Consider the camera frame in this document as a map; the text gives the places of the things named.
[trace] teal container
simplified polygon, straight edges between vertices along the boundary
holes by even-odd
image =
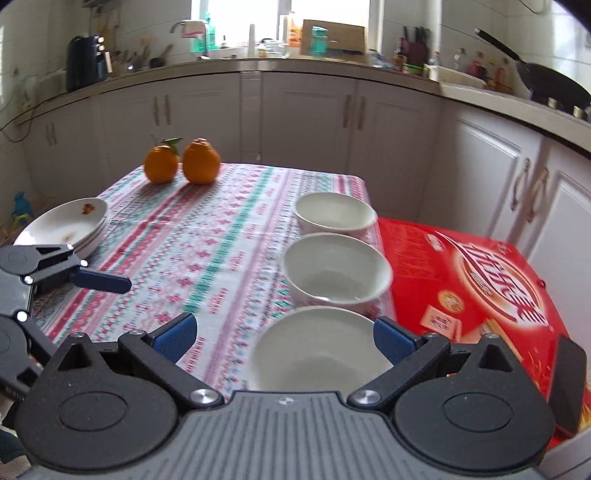
[[[328,30],[323,27],[312,27],[310,37],[310,55],[321,57],[326,54],[329,38]]]
[[[216,27],[212,24],[212,17],[209,12],[205,13],[205,21],[207,22],[207,48],[217,50]]]

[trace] soap bottle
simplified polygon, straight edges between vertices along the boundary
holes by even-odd
[[[216,27],[212,24],[212,16],[209,12],[205,13],[205,21],[207,23],[207,48],[208,50],[217,50]]]

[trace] tablecloth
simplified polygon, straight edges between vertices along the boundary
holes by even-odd
[[[136,168],[105,190],[106,238],[92,268],[128,275],[124,295],[64,285],[34,303],[37,325],[55,342],[73,331],[93,341],[154,330],[192,312],[198,338],[179,366],[229,396],[247,388],[245,365],[259,335],[292,309],[280,261],[298,238],[294,201],[312,192],[368,199],[357,177],[249,164],[224,164],[211,186],[180,171],[153,185]],[[377,226],[366,239],[382,249]],[[391,295],[375,314],[392,316]]]

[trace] electrical cable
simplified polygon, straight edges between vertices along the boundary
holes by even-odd
[[[31,133],[31,128],[33,127],[33,119],[35,118],[35,111],[44,103],[49,102],[50,100],[55,100],[56,98],[58,98],[59,96],[63,95],[63,93],[56,95],[55,97],[51,97],[48,98],[47,100],[43,100],[41,103],[38,103],[37,105],[35,105],[35,107],[33,107],[32,109],[30,108],[29,110],[26,110],[25,112],[17,115],[16,117],[14,117],[12,120],[10,120],[9,122],[7,122],[3,127],[0,128],[0,132],[2,132],[2,135],[4,135],[4,137],[6,138],[6,140],[8,140],[10,143],[20,143],[23,140],[25,140],[29,134]],[[29,128],[27,129],[27,133],[25,134],[24,137],[19,138],[18,140],[13,140],[12,138],[10,138],[8,136],[8,134],[4,131],[4,129],[10,125],[12,122],[14,122],[18,117],[20,117],[21,115],[25,115],[26,113],[31,112],[31,118],[29,120],[25,120],[25,122],[29,122]]]
[[[543,6],[542,9],[538,12],[536,12],[535,10],[533,10],[529,5],[526,5],[526,3],[523,0],[518,0],[519,3],[521,5],[523,5],[524,7],[526,7],[527,10],[529,10],[530,12],[532,12],[535,15],[540,15],[542,13],[544,13],[544,11],[546,10],[546,0],[543,0]]]

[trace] cardboard box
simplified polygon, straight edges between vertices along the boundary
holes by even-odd
[[[391,290],[397,321],[416,334],[437,332],[461,343],[497,333],[547,398],[556,340],[568,331],[545,282],[517,249],[429,226],[378,222],[394,270]],[[589,427],[587,379],[579,433]],[[556,435],[550,447],[564,439]]]

